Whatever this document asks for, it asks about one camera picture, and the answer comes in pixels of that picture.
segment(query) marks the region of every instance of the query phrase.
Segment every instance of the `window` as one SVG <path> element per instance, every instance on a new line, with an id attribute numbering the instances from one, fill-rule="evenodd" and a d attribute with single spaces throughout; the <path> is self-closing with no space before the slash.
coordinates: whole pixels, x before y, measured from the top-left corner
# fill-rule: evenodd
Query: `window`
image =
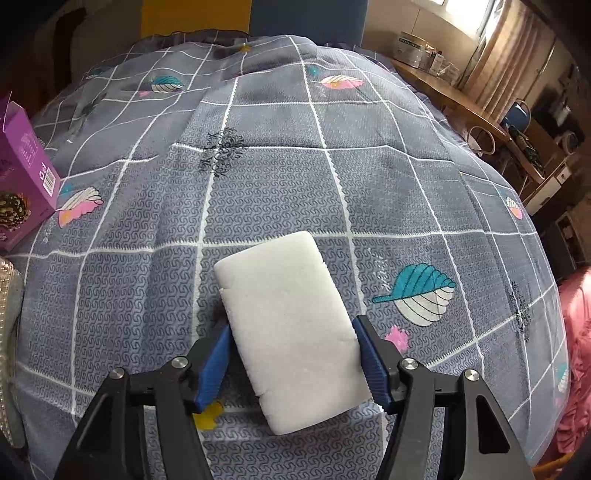
<path id="1" fill-rule="evenodd" d="M 495 0 L 411 0 L 462 30 L 469 37 L 479 37 Z"/>

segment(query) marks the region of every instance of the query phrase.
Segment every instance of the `blue panel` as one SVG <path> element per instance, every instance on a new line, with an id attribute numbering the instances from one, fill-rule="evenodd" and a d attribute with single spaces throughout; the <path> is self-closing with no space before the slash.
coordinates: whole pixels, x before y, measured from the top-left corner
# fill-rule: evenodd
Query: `blue panel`
<path id="1" fill-rule="evenodd" d="M 344 42 L 360 45 L 367 0 L 252 0 L 250 35 L 297 35 L 318 45 Z"/>

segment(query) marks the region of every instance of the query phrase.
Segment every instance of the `bed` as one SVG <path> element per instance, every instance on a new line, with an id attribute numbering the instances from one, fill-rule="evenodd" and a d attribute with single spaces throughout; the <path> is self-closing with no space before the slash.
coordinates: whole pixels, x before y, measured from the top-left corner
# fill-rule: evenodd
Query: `bed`
<path id="1" fill-rule="evenodd" d="M 436 371 L 480 371 L 537 462 L 568 370 L 540 239 L 511 186 L 386 65 L 289 35 L 155 36 L 34 118 L 62 178 L 59 210 L 8 255 L 26 283 L 13 394 L 37 478 L 52 477 L 107 372 L 157 368 L 207 335 L 218 259 L 300 230 L 351 317 L 367 312 Z M 426 268 L 452 291 L 435 316 L 417 306 L 422 285 L 408 308 L 394 298 Z M 216 479 L 371 478 L 394 423 L 368 401 L 273 436 L 236 355 L 220 401 L 200 434 Z M 154 410 L 145 425 L 165 478 Z M 442 427 L 437 410 L 428 478 Z"/>

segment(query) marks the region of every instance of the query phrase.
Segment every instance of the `barcode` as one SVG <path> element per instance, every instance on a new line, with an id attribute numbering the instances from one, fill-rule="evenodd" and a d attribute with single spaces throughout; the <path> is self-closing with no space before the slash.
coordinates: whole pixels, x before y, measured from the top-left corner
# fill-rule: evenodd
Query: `barcode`
<path id="1" fill-rule="evenodd" d="M 47 190 L 47 193 L 50 196 L 53 196 L 53 187 L 56 186 L 56 177 L 51 171 L 51 169 L 47 169 L 45 173 L 45 180 L 43 180 L 43 188 Z"/>

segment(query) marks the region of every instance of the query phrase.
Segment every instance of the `curtain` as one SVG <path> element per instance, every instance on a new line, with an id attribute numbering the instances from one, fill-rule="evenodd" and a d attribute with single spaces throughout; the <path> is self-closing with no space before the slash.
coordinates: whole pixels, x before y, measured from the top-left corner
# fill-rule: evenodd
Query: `curtain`
<path id="1" fill-rule="evenodd" d="M 547 28 L 519 0 L 505 0 L 498 23 L 462 91 L 499 122 L 522 90 L 540 34 Z"/>

